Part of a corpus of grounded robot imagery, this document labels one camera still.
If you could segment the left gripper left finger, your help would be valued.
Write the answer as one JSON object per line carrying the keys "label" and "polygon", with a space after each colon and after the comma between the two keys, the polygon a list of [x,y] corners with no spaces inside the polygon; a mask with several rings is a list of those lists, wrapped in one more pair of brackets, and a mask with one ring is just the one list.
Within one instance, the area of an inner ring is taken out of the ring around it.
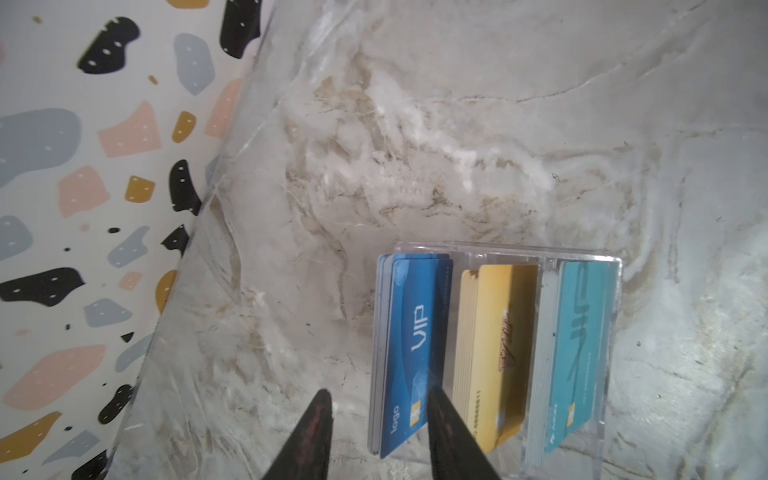
{"label": "left gripper left finger", "polygon": [[332,396],[320,389],[262,479],[325,480],[332,434]]}

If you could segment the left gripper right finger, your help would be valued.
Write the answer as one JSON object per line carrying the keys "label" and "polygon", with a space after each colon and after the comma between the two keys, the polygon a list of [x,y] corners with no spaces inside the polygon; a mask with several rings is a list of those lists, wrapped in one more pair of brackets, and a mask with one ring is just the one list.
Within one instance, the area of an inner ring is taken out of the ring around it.
{"label": "left gripper right finger", "polygon": [[500,480],[444,390],[428,394],[428,435],[432,478]]}

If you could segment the dark blue VIP credit card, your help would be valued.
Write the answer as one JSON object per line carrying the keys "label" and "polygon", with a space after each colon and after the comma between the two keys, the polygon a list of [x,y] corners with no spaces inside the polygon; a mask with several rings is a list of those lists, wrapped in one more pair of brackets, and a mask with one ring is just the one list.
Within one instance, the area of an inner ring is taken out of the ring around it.
{"label": "dark blue VIP credit card", "polygon": [[369,448],[385,458],[427,422],[443,380],[453,260],[448,254],[380,257]]}

